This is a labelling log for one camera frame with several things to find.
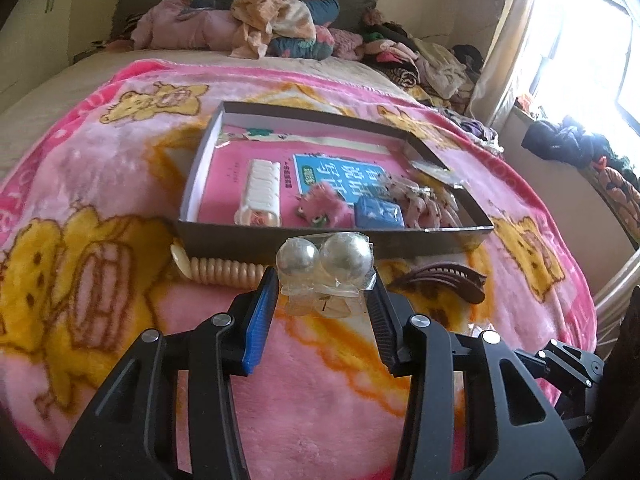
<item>white curtain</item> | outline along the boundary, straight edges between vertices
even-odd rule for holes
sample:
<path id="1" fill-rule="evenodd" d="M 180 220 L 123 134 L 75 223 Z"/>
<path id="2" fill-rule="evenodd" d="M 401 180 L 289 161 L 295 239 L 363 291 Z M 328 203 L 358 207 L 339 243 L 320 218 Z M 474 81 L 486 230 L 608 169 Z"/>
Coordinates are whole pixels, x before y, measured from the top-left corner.
<path id="1" fill-rule="evenodd" d="M 629 259 L 620 272 L 595 295 L 598 316 L 597 352 L 606 358 L 618 338 L 620 320 L 625 315 L 636 285 L 640 285 L 640 251 Z"/>
<path id="2" fill-rule="evenodd" d="M 498 132 L 522 92 L 520 62 L 534 0 L 506 0 L 494 40 L 466 114 Z"/>

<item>mattress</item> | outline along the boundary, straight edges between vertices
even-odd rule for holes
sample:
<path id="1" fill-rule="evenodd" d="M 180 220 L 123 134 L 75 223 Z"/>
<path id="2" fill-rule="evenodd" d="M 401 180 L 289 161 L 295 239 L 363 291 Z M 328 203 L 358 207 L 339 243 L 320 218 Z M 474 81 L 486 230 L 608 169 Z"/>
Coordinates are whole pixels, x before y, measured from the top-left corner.
<path id="1" fill-rule="evenodd" d="M 410 99 L 385 76 L 362 63 L 330 57 L 284 59 L 265 57 L 260 60 L 236 59 L 226 52 L 205 50 L 138 50 L 134 52 L 100 52 L 65 68 L 62 72 L 33 89 L 0 114 L 0 180 L 14 167 L 29 147 L 98 86 L 106 83 L 118 70 L 137 59 L 217 65 L 259 66 L 322 76 L 339 82 L 375 89 L 386 94 Z"/>

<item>pearl ball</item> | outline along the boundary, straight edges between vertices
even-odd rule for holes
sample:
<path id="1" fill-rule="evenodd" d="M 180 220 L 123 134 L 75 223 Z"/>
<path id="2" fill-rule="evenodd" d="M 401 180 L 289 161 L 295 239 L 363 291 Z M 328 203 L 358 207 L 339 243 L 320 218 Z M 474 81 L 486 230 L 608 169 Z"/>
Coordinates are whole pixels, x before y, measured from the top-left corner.
<path id="1" fill-rule="evenodd" d="M 276 254 L 278 272 L 290 278 L 311 274 L 318 262 L 318 248 L 304 238 L 289 238 Z"/>
<path id="2" fill-rule="evenodd" d="M 364 235 L 336 233 L 320 249 L 322 268 L 340 282 L 362 280 L 371 270 L 373 254 Z"/>

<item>beige coil hair tie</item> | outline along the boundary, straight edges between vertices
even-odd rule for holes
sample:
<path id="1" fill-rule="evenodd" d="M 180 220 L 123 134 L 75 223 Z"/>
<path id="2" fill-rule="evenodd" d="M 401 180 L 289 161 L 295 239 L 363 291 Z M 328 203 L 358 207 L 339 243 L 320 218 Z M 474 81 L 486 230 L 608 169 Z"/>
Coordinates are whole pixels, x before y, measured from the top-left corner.
<path id="1" fill-rule="evenodd" d="M 203 285 L 226 285 L 252 290 L 258 287 L 264 274 L 262 265 L 220 258 L 193 257 L 190 260 L 184 248 L 177 244 L 171 245 L 171 254 L 185 278 Z"/>

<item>metal screw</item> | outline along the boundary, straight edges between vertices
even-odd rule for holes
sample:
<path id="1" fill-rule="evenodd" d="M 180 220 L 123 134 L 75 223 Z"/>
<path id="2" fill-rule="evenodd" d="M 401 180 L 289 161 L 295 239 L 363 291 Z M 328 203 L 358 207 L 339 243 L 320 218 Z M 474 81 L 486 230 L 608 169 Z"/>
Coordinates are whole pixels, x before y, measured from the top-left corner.
<path id="1" fill-rule="evenodd" d="M 493 330 L 485 330 L 482 332 L 482 339 L 491 345 L 497 345 L 500 342 L 500 334 Z"/>
<path id="2" fill-rule="evenodd" d="M 145 330 L 142 333 L 142 341 L 145 343 L 152 343 L 153 341 L 158 341 L 160 337 L 160 333 L 155 328 L 150 328 L 149 330 Z"/>
<path id="3" fill-rule="evenodd" d="M 423 316 L 422 314 L 417 314 L 416 316 L 413 316 L 411 318 L 411 324 L 413 326 L 424 328 L 424 327 L 429 326 L 431 324 L 431 319 L 429 319 L 426 316 Z"/>
<path id="4" fill-rule="evenodd" d="M 229 314 L 216 314 L 211 318 L 211 322 L 215 326 L 227 326 L 231 324 L 231 316 Z"/>

